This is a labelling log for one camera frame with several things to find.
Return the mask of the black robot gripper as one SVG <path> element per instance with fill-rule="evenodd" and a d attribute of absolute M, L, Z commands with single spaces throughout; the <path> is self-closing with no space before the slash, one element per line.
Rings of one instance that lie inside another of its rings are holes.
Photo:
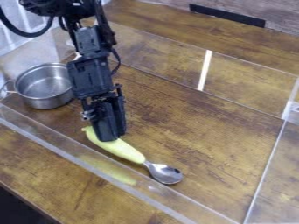
<path fill-rule="evenodd" d="M 122 85 L 113 81 L 115 71 L 109 60 L 79 58 L 67 64 L 67 70 L 71 90 L 81 100 L 83 115 L 91 117 L 98 139 L 115 141 L 127 133 L 127 116 Z"/>

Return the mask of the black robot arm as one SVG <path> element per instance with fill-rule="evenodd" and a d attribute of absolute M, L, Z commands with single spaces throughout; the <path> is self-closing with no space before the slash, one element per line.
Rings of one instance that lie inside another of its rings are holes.
<path fill-rule="evenodd" d="M 83 118 L 91 122 L 101 141 L 118 140 L 127 131 L 126 99 L 122 85 L 113 81 L 118 70 L 110 66 L 109 57 L 118 54 L 117 39 L 102 0 L 21 0 L 21 5 L 39 16 L 61 19 L 79 53 L 67 69 Z"/>

